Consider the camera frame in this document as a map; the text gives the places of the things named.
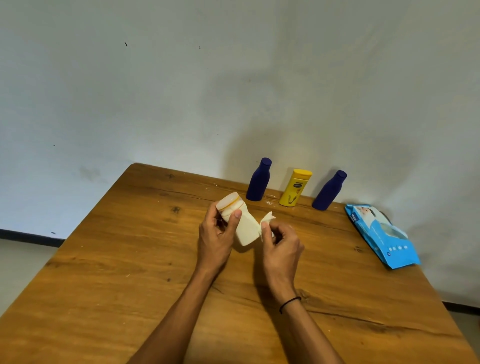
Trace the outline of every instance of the person's right arm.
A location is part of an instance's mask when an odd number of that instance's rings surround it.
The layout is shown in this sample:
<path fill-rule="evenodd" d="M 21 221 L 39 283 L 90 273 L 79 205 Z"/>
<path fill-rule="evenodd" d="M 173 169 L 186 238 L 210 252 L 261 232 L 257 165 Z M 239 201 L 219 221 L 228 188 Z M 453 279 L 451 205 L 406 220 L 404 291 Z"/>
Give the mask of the person's right arm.
<path fill-rule="evenodd" d="M 276 238 L 272 238 L 272 231 L 281 235 L 282 239 L 276 242 Z M 280 307 L 297 296 L 293 280 L 304 246 L 290 225 L 275 220 L 270 224 L 262 223 L 262 239 L 265 275 Z M 288 320 L 295 341 L 305 351 L 310 363 L 344 363 L 299 300 L 285 305 L 282 312 Z"/>

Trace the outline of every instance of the floor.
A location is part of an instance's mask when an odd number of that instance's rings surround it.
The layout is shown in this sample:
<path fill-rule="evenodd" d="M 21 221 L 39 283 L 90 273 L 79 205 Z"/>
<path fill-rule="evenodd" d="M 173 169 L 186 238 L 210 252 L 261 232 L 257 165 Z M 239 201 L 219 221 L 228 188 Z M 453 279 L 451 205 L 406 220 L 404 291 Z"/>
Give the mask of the floor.
<path fill-rule="evenodd" d="M 57 248 L 0 239 L 0 315 L 28 285 Z M 450 313 L 480 358 L 480 317 Z"/>

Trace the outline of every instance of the wood grain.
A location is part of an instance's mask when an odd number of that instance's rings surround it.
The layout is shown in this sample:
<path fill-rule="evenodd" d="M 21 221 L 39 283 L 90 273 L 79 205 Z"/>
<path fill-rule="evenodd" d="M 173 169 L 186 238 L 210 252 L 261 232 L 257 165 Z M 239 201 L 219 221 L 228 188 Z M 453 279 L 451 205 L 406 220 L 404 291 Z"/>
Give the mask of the wood grain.
<path fill-rule="evenodd" d="M 0 318 L 2 363 L 124 363 L 185 287 L 211 201 L 246 185 L 132 164 Z M 302 301 L 347 363 L 477 363 L 420 267 L 387 269 L 328 211 L 249 202 L 297 230 Z M 206 299 L 186 363 L 298 362 L 257 243 L 236 246 Z"/>

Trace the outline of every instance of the wet wipes package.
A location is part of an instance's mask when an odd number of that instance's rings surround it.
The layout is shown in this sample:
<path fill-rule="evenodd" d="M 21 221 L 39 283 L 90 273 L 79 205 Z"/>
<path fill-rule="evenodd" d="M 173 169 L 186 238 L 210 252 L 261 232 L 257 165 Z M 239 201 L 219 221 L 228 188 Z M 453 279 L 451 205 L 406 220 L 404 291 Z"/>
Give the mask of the wet wipes package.
<path fill-rule="evenodd" d="M 420 264 L 413 244 L 379 210 L 370 205 L 347 205 L 345 210 L 360 234 L 390 268 Z"/>

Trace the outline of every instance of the dark blue lotion bottle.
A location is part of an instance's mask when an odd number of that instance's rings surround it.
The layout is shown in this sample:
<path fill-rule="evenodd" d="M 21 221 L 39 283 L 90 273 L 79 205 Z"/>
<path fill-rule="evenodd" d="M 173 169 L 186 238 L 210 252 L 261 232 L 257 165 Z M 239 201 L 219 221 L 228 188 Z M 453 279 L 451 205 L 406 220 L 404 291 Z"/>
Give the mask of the dark blue lotion bottle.
<path fill-rule="evenodd" d="M 347 174 L 342 170 L 338 170 L 335 176 L 322 187 L 318 196 L 313 200 L 312 207 L 317 210 L 327 210 L 342 189 L 342 183 L 345 178 L 347 178 Z"/>
<path fill-rule="evenodd" d="M 247 200 L 260 201 L 262 199 L 270 179 L 271 165 L 272 161 L 270 158 L 262 158 L 260 165 L 253 172 L 252 179 L 248 185 Z"/>

